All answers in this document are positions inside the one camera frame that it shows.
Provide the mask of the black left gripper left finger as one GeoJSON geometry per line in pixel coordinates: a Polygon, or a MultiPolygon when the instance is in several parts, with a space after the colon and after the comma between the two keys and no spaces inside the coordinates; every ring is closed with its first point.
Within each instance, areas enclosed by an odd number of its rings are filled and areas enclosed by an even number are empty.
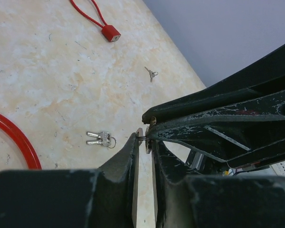
{"type": "Polygon", "coordinates": [[[0,172],[0,228],[134,228],[139,140],[97,169],[0,172]]]}

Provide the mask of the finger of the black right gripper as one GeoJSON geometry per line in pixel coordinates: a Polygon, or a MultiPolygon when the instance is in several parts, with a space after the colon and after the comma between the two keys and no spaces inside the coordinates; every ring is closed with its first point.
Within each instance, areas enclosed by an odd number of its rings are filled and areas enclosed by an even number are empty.
{"type": "Polygon", "coordinates": [[[199,92],[151,107],[142,115],[150,124],[180,118],[285,89],[285,44],[255,63],[199,92]]]}
{"type": "Polygon", "coordinates": [[[285,161],[285,90],[156,124],[148,137],[231,168],[285,161]]]}

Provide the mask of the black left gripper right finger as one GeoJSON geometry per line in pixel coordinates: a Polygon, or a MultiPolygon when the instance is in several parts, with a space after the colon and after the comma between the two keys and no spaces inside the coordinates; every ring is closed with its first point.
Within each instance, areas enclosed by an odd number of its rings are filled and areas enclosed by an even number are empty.
{"type": "Polygon", "coordinates": [[[152,143],[158,228],[285,228],[285,177],[200,175],[152,143]]]}

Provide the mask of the silver key bunch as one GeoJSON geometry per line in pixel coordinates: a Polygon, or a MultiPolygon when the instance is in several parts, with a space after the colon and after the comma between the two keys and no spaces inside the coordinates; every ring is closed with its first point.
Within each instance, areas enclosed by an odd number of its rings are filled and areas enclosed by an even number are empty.
{"type": "Polygon", "coordinates": [[[156,117],[151,117],[151,121],[149,126],[147,126],[145,133],[143,134],[143,129],[140,127],[137,129],[136,131],[136,138],[139,141],[139,145],[141,145],[143,142],[145,142],[145,149],[146,149],[146,153],[150,154],[152,151],[152,139],[149,139],[147,137],[148,131],[154,126],[156,125],[156,117]]]}
{"type": "Polygon", "coordinates": [[[99,133],[94,133],[87,131],[86,135],[92,137],[92,140],[87,140],[87,145],[101,145],[109,149],[113,149],[116,146],[116,139],[111,135],[110,132],[102,131],[99,133]]]}

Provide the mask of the red cable lock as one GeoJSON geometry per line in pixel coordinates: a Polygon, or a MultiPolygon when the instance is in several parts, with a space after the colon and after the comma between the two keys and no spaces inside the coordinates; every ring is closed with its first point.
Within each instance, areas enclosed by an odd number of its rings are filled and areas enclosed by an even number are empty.
{"type": "Polygon", "coordinates": [[[21,151],[27,167],[33,170],[41,170],[42,166],[39,161],[38,155],[26,137],[26,135],[7,117],[0,114],[0,129],[5,132],[17,145],[21,151]]]}

